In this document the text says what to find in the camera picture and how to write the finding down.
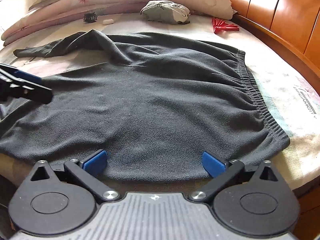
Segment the black hair claw clip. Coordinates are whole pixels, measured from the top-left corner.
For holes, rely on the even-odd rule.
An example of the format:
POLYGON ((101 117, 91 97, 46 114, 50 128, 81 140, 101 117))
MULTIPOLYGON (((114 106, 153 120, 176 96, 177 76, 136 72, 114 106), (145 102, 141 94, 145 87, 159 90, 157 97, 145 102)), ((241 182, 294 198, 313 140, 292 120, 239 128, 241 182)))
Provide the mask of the black hair claw clip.
POLYGON ((90 13, 84 14, 83 21, 85 23, 94 23, 97 21, 97 18, 98 16, 96 15, 95 12, 90 12, 90 13))

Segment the red folding fan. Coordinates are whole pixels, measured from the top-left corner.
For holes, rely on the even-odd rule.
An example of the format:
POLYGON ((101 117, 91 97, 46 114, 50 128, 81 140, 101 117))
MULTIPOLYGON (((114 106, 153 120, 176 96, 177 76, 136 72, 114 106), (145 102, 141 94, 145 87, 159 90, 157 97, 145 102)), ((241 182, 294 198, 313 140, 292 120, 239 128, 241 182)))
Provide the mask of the red folding fan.
POLYGON ((213 33, 218 34, 222 31, 239 31, 239 27, 234 24, 226 23, 220 18, 212 18, 213 33))

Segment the dark grey trousers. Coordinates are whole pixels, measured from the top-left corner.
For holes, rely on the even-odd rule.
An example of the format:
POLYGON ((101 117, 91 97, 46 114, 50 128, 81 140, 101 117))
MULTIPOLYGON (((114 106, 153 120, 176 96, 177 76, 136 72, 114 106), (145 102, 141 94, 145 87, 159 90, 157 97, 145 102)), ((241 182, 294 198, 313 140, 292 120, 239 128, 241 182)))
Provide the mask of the dark grey trousers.
POLYGON ((111 154, 106 175, 119 180, 208 177, 201 157, 257 165, 287 148, 245 65, 224 44, 160 33, 78 32, 17 57, 102 51, 106 61, 46 77, 48 105, 17 99, 1 108, 1 152, 59 164, 96 150, 111 154))

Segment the bundled grey white cloth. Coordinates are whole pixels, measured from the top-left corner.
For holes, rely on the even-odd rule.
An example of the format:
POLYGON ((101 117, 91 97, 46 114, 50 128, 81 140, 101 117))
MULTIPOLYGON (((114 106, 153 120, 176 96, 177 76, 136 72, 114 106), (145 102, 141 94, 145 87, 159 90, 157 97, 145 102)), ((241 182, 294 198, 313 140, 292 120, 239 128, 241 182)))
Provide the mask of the bundled grey white cloth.
POLYGON ((140 11, 140 15, 152 22, 162 22, 166 24, 188 24, 190 10, 184 5, 166 1, 149 1, 140 11))

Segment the striped pastel bed sheet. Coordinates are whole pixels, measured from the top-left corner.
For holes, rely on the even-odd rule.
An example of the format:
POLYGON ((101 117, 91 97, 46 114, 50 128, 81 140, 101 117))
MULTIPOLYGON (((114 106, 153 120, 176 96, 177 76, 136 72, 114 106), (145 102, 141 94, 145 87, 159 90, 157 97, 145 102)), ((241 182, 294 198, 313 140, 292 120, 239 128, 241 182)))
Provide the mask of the striped pastel bed sheet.
POLYGON ((1 46, 1 61, 40 77, 105 62, 104 53, 96 50, 77 50, 47 59, 17 58, 13 54, 16 49, 42 46, 91 29, 107 34, 163 33, 233 46, 246 53, 246 66, 253 73, 269 111, 290 137, 289 147, 273 159, 278 170, 298 195, 319 183, 319 96, 291 63, 285 62, 252 31, 241 28, 216 35, 211 19, 196 15, 186 25, 147 22, 138 14, 116 14, 110 19, 114 21, 111 25, 103 25, 103 19, 99 18, 96 23, 77 20, 37 31, 1 46))

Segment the wooden orange headboard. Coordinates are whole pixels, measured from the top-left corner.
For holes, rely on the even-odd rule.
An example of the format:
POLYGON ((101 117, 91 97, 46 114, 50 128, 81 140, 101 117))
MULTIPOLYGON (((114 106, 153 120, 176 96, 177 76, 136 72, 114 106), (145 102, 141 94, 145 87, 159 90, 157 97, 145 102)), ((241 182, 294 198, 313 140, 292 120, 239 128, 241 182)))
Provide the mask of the wooden orange headboard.
POLYGON ((231 0, 232 21, 274 50, 319 91, 319 0, 231 0))

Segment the white earbuds case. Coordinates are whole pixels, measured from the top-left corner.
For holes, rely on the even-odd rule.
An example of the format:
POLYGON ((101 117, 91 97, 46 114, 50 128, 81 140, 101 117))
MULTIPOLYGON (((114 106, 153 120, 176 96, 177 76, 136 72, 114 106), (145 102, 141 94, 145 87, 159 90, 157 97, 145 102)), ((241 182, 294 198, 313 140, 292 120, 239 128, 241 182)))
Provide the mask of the white earbuds case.
POLYGON ((111 25, 111 24, 114 24, 114 20, 113 19, 103 20, 103 25, 111 25))

